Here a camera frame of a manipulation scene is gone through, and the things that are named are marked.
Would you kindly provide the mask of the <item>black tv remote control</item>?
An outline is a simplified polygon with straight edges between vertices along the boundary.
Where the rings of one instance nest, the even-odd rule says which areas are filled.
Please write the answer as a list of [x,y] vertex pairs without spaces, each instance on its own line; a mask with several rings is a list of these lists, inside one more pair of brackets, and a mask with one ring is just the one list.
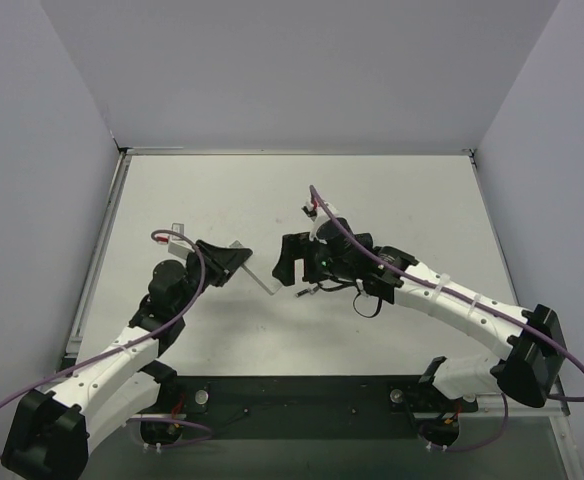
[[370,233],[359,233],[354,235],[353,246],[359,250],[373,251],[374,241]]

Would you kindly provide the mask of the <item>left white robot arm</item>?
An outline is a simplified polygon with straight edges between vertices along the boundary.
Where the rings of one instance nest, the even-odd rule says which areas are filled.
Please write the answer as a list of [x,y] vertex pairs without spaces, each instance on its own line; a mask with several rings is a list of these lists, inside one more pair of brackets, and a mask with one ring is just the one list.
[[224,286],[252,254],[239,243],[197,240],[182,259],[158,263],[138,310],[102,353],[49,390],[31,388],[20,399],[1,465],[24,479],[77,479],[91,453],[129,418],[148,407],[171,408],[177,387],[167,379],[175,373],[160,356],[205,289]]

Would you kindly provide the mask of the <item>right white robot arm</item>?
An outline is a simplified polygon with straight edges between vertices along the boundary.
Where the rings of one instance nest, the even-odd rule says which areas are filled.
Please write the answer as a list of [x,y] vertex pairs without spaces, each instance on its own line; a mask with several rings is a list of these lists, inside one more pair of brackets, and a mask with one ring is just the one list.
[[502,393],[532,408],[543,407],[563,364],[565,346],[556,312],[529,310],[466,289],[368,233],[355,234],[345,219],[327,220],[310,232],[286,234],[272,275],[285,286],[296,281],[351,286],[381,304],[424,313],[483,345],[484,355],[435,358],[422,376],[450,400]]

